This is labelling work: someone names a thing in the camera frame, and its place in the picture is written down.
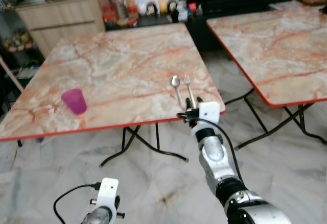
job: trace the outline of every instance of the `floor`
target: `floor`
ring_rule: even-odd
[[[224,52],[203,54],[224,101],[242,95],[250,84]],[[269,109],[254,94],[251,103],[268,128],[287,117]],[[306,111],[307,130],[327,138],[327,103]],[[247,105],[227,106],[220,126],[234,145],[263,131]],[[103,168],[98,165],[120,150],[122,129],[0,144],[0,224],[59,223],[53,202],[68,189],[103,177],[119,179],[117,223],[227,223],[223,208],[206,185],[198,149],[182,122],[159,125],[161,149],[190,159],[156,154],[135,140],[124,155]],[[155,145],[155,127],[140,134]],[[327,147],[306,137],[294,122],[273,136],[237,151],[246,186],[281,208],[296,224],[327,222]],[[97,192],[80,189],[58,203],[66,223],[81,223]]]

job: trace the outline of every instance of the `purple plastic cup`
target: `purple plastic cup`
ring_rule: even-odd
[[[79,115],[85,113],[87,106],[80,89],[66,91],[61,96],[61,99],[74,114]]]

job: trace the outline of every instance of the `metal fork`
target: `metal fork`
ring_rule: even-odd
[[[190,76],[188,76],[187,74],[184,75],[184,83],[186,84],[186,86],[189,89],[189,93],[190,93],[190,99],[191,99],[191,103],[192,103],[192,108],[196,108],[196,103],[193,97],[193,93],[191,90],[191,80],[190,80]]]

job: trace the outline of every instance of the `metal spoon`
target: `metal spoon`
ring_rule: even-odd
[[[180,108],[183,109],[183,101],[182,101],[182,97],[180,96],[179,90],[178,90],[178,86],[180,84],[180,80],[177,77],[177,75],[174,75],[172,77],[172,79],[170,80],[170,85],[173,86],[176,89],[176,93],[177,93],[177,99],[180,105]]]

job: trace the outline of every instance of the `silver robot arm segment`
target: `silver robot arm segment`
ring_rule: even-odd
[[[199,103],[198,117],[218,124],[220,105]],[[229,224],[291,224],[278,208],[249,191],[228,162],[226,148],[214,131],[215,127],[198,121],[192,134],[199,143],[199,161],[211,192],[224,207]]]

